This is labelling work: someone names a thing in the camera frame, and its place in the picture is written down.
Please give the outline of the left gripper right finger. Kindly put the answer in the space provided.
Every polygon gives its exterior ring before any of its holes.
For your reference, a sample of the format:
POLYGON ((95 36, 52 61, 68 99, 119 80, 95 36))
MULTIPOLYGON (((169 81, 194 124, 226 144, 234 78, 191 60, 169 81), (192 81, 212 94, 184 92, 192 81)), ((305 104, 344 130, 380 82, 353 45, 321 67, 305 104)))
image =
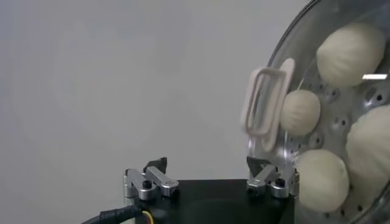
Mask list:
POLYGON ((281 199, 298 196, 299 173, 292 166, 276 166, 266 159, 251 156, 246 162, 250 170, 246 188, 251 197, 261 197, 266 192, 281 199))

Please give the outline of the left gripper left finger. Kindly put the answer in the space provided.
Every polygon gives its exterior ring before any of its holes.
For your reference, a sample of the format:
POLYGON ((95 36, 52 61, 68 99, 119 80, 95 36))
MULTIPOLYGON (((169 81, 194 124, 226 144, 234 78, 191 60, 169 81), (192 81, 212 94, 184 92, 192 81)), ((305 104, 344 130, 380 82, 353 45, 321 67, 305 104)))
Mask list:
POLYGON ((167 166, 167 157, 162 157, 149 161, 141 171, 126 169, 122 176, 124 204, 153 201, 158 197, 175 198, 179 182, 166 175, 167 166))

